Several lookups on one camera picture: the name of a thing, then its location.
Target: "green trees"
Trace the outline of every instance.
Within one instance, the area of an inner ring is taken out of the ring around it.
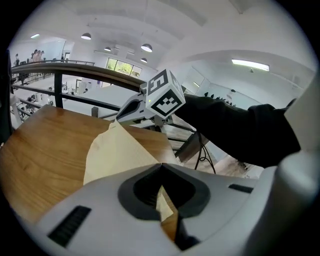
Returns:
[[[138,78],[142,68],[134,66],[132,64],[116,60],[113,58],[109,58],[108,62],[105,67],[107,70],[113,70],[117,71],[123,74],[126,74],[128,76],[136,77]]]

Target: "wooden tabletop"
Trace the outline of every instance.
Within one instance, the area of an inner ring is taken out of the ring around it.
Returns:
[[[110,121],[45,105],[25,121],[0,151],[0,182],[11,207],[38,221],[83,186],[86,157]],[[165,134],[124,128],[160,163],[176,163]]]

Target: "ceiling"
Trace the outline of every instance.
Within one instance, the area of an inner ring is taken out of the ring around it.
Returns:
[[[139,63],[141,58],[147,58],[146,66],[153,69],[169,67],[172,60],[177,61],[176,65],[204,60],[208,67],[214,68],[210,63],[232,65],[232,58],[242,59],[270,65],[270,72],[275,76],[304,88],[314,70],[301,64],[299,55],[293,60],[263,51],[263,47],[269,45],[277,53],[281,53],[283,47],[288,48],[289,55],[294,55],[295,49],[306,47],[299,40],[290,48],[286,42],[281,46],[273,38],[261,38],[261,25],[268,24],[266,28],[271,31],[277,26],[272,19],[261,20],[258,7],[265,2],[269,1],[48,0],[46,9],[36,11],[27,29],[22,29],[16,39],[30,42],[30,36],[41,30],[41,38],[36,40],[58,38],[83,42],[80,36],[90,32],[91,42],[84,43],[91,44],[94,50],[103,52],[104,47],[111,47],[111,53],[117,55],[115,46],[122,46],[134,52],[128,54],[127,59]],[[243,27],[230,30],[237,23],[242,23]],[[252,38],[249,44],[247,35],[241,30],[246,28]],[[152,53],[141,49],[145,43],[152,45]],[[252,50],[237,47],[240,44]]]

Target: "paper sheet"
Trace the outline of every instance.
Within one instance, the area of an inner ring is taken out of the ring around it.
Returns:
[[[117,121],[91,144],[85,163],[83,184],[130,169],[159,162]]]
[[[160,213],[161,222],[169,218],[174,212],[171,210],[168,202],[166,201],[164,194],[164,187],[161,186],[157,198],[156,198],[156,207],[155,209]]]

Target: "black sleeve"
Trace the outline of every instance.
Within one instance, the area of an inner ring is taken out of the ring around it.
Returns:
[[[210,97],[185,95],[186,104],[175,114],[208,140],[241,162],[269,167],[300,150],[287,122],[287,110],[269,104],[248,110]]]

